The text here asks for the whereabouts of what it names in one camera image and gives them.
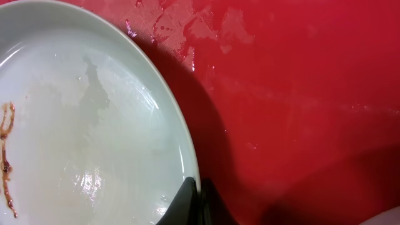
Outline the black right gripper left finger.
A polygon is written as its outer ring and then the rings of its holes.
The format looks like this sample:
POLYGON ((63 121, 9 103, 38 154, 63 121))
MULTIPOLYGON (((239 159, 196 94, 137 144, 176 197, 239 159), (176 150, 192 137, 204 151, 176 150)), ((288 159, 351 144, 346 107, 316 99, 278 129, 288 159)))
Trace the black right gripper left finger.
POLYGON ((157 225, 196 225, 198 192, 193 177, 187 177, 157 225))

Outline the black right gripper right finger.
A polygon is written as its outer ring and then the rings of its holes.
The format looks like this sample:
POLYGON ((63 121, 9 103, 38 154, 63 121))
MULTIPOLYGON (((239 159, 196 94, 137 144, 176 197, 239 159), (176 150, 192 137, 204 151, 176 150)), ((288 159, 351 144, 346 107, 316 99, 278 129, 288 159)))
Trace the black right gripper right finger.
POLYGON ((238 225, 209 178, 201 183, 200 225, 238 225))

